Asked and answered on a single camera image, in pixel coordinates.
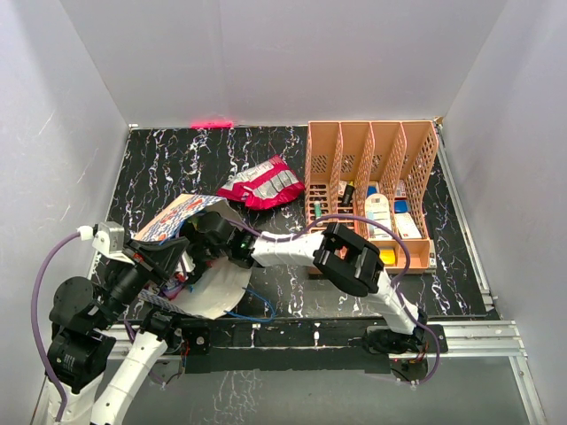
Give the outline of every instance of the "red bag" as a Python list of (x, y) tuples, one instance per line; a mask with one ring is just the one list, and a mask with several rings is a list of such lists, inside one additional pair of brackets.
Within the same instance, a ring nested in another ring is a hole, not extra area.
[(296, 199), (305, 186), (280, 157), (238, 173), (217, 195), (244, 202), (253, 210), (267, 210)]

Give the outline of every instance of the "tabletop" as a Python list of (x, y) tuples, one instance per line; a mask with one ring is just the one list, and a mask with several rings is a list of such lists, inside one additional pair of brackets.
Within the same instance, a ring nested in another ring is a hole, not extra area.
[[(304, 177), (307, 126), (217, 129), (141, 129), (132, 131), (120, 169), (108, 220), (133, 236), (182, 193), (214, 195), (236, 173), (279, 155)], [(297, 232), (305, 226), (304, 199), (263, 212), (231, 203), (243, 220), (259, 230)], [(486, 315), (477, 277), (439, 160), (423, 199), (437, 253), (434, 274), (407, 275), (400, 289), (430, 317)], [(93, 280), (100, 282), (104, 263)], [(304, 267), (254, 269), (250, 286), (270, 300), (278, 317), (366, 317), (375, 315), (364, 298), (346, 295), (330, 282), (310, 278)], [(128, 318), (141, 320), (149, 306), (134, 303)], [(248, 295), (235, 310), (263, 315), (264, 305)]]

